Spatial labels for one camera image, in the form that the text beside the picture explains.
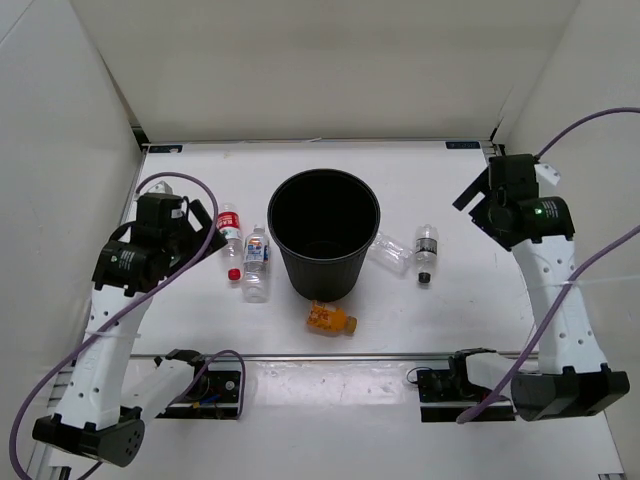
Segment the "blue orange label bottle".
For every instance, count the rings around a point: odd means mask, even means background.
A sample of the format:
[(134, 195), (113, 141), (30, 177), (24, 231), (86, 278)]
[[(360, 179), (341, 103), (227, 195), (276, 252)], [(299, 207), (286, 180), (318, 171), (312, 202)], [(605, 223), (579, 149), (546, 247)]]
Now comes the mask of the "blue orange label bottle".
[(241, 289), (248, 303), (264, 303), (269, 297), (270, 241), (264, 225), (256, 224), (244, 242)]

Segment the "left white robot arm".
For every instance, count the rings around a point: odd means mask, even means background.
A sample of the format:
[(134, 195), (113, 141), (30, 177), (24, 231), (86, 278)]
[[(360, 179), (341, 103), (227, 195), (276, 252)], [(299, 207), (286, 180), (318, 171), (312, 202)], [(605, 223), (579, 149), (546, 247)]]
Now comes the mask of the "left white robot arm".
[(206, 395), (210, 377), (194, 350), (175, 349), (156, 360), (155, 371), (129, 391), (123, 383), (150, 292), (189, 262), (225, 246), (198, 200), (146, 193), (136, 216), (103, 246), (92, 276), (88, 347), (62, 399), (33, 427), (35, 440), (70, 454), (118, 467), (137, 455), (145, 429), (175, 400)]

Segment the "red label plastic bottle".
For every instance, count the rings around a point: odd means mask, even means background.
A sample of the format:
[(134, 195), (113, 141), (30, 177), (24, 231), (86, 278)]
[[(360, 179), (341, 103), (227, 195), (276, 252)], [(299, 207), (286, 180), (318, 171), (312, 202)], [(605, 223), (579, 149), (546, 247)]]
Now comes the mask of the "red label plastic bottle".
[(244, 237), (241, 231), (238, 209), (232, 203), (224, 203), (217, 217), (217, 228), (226, 239), (222, 249), (223, 265), (231, 283), (242, 278)]

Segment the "black label plastic bottle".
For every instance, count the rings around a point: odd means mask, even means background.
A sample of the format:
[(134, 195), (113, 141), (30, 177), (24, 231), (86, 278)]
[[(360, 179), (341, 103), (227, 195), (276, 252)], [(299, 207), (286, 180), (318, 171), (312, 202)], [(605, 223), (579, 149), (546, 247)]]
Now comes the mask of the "black label plastic bottle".
[(438, 243), (438, 231), (434, 226), (425, 224), (417, 228), (413, 252), (417, 281), (421, 286), (428, 286), (435, 275)]

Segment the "orange juice bottle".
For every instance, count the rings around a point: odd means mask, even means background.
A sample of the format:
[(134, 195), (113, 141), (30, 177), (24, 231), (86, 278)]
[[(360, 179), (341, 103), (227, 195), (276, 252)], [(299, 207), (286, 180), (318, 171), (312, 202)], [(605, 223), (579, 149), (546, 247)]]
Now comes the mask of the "orange juice bottle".
[(323, 335), (353, 335), (357, 328), (357, 319), (344, 310), (313, 300), (306, 320), (311, 331)]

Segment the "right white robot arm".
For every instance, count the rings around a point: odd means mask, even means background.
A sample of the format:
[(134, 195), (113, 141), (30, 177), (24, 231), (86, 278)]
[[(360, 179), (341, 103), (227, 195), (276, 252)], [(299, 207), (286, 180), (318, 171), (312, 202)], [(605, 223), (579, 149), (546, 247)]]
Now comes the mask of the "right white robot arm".
[(489, 349), (453, 356), (449, 387), (455, 396), (470, 400), (489, 391), (458, 415), (459, 424), (474, 421), (501, 398), (528, 422), (591, 417), (630, 390), (627, 373), (609, 367), (595, 338), (578, 280), (639, 230), (632, 228), (577, 264), (569, 207), (554, 193), (558, 181), (558, 172), (534, 155), (494, 156), (453, 203), (463, 210), (475, 201), (473, 224), (513, 254), (535, 324), (514, 360)]

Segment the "clear crushed plastic bottle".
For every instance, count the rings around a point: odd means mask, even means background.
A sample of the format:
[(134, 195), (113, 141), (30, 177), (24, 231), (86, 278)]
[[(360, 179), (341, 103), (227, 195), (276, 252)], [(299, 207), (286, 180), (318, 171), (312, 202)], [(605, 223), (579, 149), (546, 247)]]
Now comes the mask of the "clear crushed plastic bottle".
[(367, 258), (398, 277), (404, 276), (411, 265), (413, 251), (397, 239), (382, 232), (376, 234)]

